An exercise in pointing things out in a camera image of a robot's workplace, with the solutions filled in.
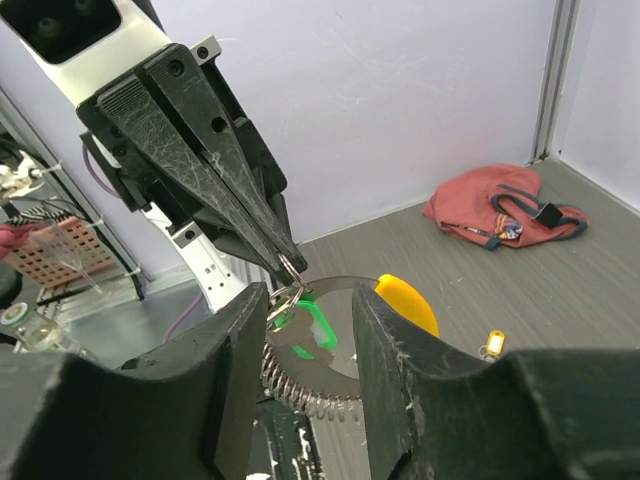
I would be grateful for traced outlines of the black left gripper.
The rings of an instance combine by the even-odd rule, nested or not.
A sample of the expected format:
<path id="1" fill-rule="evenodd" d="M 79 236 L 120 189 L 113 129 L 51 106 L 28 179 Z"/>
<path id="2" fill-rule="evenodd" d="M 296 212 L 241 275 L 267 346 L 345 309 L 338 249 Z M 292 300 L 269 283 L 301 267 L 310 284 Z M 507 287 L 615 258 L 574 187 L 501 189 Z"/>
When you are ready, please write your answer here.
<path id="1" fill-rule="evenodd" d="M 111 186 L 132 211 L 158 207 L 172 233 L 195 223 L 215 247 L 284 285 L 308 268 L 293 241 L 287 180 L 210 46 L 170 43 L 76 108 Z"/>

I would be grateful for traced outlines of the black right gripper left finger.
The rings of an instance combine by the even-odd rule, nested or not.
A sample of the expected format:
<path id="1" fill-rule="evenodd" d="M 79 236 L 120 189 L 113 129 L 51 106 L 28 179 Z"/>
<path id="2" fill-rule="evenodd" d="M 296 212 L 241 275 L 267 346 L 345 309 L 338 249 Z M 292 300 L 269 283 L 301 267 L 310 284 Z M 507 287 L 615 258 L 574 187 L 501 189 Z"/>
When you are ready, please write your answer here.
<path id="1" fill-rule="evenodd" d="M 70 353 L 3 355 L 2 477 L 244 478 L 267 310 L 253 283 L 120 369 Z"/>

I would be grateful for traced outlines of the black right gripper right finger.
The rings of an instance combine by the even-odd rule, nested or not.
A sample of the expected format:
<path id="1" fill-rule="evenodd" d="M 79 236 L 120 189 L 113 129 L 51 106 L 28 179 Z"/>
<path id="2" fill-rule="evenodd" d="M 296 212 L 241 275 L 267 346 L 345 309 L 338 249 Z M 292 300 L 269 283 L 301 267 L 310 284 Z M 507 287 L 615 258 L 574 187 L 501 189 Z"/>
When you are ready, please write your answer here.
<path id="1" fill-rule="evenodd" d="M 639 354 L 525 349 L 488 363 L 352 297 L 375 479 L 635 479 Z"/>

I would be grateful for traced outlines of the large keyring with yellow grip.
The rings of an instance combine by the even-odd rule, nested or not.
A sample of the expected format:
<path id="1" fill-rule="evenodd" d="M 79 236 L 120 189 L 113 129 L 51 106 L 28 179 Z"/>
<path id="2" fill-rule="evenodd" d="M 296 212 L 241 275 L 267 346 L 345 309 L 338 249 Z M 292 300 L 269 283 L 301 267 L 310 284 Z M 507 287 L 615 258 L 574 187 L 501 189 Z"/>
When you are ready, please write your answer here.
<path id="1" fill-rule="evenodd" d="M 314 360 L 298 357 L 289 346 L 273 347 L 265 339 L 260 371 L 262 385 L 275 400 L 296 413 L 329 422 L 357 422 L 362 416 L 362 406 L 355 371 L 353 314 L 336 312 L 324 298 L 336 292 L 351 293 L 359 285 L 367 286 L 401 317 L 438 336 L 439 325 L 433 309 L 418 290 L 391 274 L 377 278 L 334 276 L 306 282 L 297 270 L 289 270 L 295 279 L 289 286 L 307 286 L 320 281 L 322 286 L 335 288 L 317 301 L 338 338 L 335 358 L 330 367 L 323 367 Z"/>

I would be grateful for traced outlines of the key with green tag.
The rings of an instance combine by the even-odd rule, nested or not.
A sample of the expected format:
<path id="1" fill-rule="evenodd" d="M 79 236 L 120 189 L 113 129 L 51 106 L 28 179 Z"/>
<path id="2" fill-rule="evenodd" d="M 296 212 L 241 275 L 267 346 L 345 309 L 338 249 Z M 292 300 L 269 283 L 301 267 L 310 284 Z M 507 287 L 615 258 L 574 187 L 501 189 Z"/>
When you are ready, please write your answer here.
<path id="1" fill-rule="evenodd" d="M 314 281 L 307 286 L 281 287 L 270 298 L 266 340 L 270 346 L 289 346 L 303 360 L 330 367 L 338 338 L 317 301 L 335 288 Z"/>

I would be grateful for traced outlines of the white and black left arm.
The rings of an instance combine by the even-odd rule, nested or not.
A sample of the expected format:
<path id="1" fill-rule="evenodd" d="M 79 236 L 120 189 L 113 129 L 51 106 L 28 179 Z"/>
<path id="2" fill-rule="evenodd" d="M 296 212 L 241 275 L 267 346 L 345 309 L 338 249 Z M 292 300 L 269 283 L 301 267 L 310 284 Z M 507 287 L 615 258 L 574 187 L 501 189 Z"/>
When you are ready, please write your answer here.
<path id="1" fill-rule="evenodd" d="M 83 142 L 125 205 L 169 239 L 218 310 L 245 283 L 234 256 L 292 284 L 307 261 L 292 238 L 286 177 L 217 67 L 220 48 L 161 37 L 89 89 Z"/>

